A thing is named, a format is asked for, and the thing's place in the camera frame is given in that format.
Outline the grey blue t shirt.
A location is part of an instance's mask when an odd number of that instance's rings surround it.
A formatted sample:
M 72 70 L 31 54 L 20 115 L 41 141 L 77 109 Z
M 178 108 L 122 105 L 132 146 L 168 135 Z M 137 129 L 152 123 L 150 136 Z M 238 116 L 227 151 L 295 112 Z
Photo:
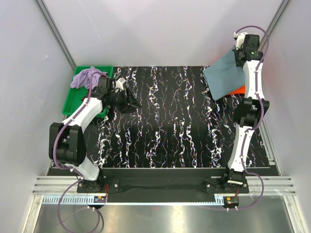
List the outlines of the grey blue t shirt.
M 245 85 L 243 68 L 236 66 L 233 49 L 203 70 L 203 77 L 214 101 Z

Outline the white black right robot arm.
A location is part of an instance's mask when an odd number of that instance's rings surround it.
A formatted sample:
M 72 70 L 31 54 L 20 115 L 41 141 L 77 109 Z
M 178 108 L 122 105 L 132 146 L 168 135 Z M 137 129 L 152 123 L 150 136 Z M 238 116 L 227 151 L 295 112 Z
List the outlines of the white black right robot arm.
M 245 169 L 251 138 L 270 106 L 262 90 L 264 53 L 259 50 L 259 35 L 239 33 L 235 39 L 234 55 L 236 66 L 241 67 L 245 75 L 245 95 L 234 111 L 234 147 L 220 181 L 222 190 L 228 193 L 247 186 Z

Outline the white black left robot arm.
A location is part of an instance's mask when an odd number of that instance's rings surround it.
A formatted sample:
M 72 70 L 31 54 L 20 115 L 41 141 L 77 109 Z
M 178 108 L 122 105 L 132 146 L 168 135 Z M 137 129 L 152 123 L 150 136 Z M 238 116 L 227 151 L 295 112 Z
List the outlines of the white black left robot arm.
M 142 108 L 125 78 L 115 81 L 101 76 L 81 106 L 61 123 L 53 123 L 49 131 L 49 158 L 59 169 L 69 169 L 79 175 L 81 182 L 94 192 L 102 191 L 107 185 L 103 172 L 87 157 L 84 131 L 107 106 L 122 114 Z

